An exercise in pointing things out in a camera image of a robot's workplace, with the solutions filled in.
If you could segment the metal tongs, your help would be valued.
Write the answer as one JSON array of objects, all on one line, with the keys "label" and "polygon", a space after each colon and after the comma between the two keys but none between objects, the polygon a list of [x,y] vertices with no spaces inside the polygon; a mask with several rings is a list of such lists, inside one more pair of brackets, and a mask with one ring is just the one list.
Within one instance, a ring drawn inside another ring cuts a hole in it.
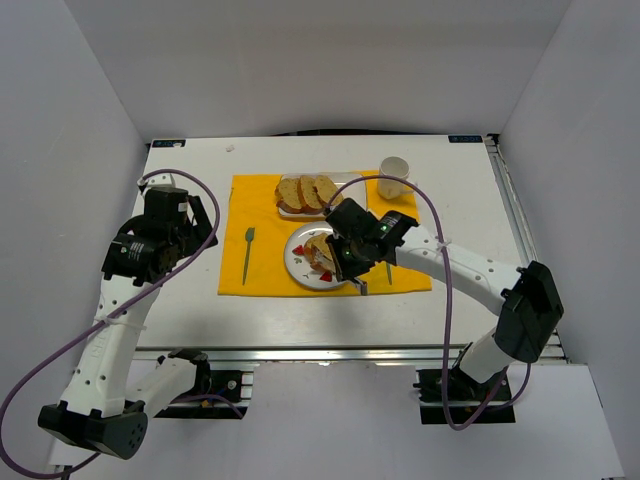
[{"label": "metal tongs", "polygon": [[364,296],[368,294],[368,286],[367,283],[361,279],[361,276],[364,275],[365,273],[367,273],[369,271],[369,267],[370,265],[364,261],[362,258],[358,257],[354,252],[353,252],[354,256],[359,260],[360,263],[360,267],[359,267],[359,272],[360,275],[358,277],[356,277],[353,281],[338,281],[336,279],[336,274],[334,273],[330,273],[330,272],[325,272],[325,273],[321,273],[320,272],[320,280],[324,281],[324,282],[338,282],[338,283],[351,283],[353,284],[356,289],[358,290],[359,294]]}]

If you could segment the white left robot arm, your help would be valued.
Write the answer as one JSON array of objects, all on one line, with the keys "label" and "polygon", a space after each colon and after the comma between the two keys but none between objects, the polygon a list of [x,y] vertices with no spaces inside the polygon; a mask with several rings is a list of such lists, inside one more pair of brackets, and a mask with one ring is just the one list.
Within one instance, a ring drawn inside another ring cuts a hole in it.
[{"label": "white left robot arm", "polygon": [[188,348],[170,352],[133,386],[127,378],[157,283],[216,243],[199,197],[171,186],[146,191],[142,214],[120,227],[107,250],[94,320],[99,328],[59,402],[41,409],[42,429],[68,445],[127,460],[161,410],[210,390],[207,355]]}]

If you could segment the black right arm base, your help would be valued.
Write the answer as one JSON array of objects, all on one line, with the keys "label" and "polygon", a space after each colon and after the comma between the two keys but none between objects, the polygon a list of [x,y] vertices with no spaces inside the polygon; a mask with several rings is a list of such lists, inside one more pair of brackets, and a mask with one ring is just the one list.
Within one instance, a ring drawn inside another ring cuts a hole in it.
[{"label": "black right arm base", "polygon": [[[484,384],[468,388],[454,375],[449,375],[448,402],[452,421],[455,424],[466,422],[480,407],[500,378],[493,375]],[[447,425],[441,395],[441,370],[422,369],[417,371],[417,382],[413,388],[418,395],[420,422],[422,425]],[[503,407],[512,399],[509,381],[502,378],[499,389],[487,407],[474,421],[475,424],[515,424],[516,414],[512,405]]]}]

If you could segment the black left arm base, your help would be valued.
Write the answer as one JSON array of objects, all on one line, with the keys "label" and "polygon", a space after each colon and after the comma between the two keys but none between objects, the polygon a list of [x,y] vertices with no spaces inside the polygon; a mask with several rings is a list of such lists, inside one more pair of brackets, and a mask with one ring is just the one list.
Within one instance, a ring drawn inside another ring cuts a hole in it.
[{"label": "black left arm base", "polygon": [[204,399],[172,404],[156,415],[161,419],[239,420],[244,415],[253,388],[253,372],[213,370],[211,389]]}]

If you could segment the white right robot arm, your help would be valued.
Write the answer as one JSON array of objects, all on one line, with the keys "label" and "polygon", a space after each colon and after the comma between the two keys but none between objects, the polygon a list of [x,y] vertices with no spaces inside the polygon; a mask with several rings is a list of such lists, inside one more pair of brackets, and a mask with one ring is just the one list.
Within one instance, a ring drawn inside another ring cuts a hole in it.
[{"label": "white right robot arm", "polygon": [[441,281],[496,315],[496,326],[457,360],[452,375],[460,382],[484,384],[515,361],[537,362],[564,314],[552,273],[539,262],[518,267],[445,245],[408,215],[391,210],[377,218],[351,199],[326,221],[339,280],[357,283],[384,262]]}]

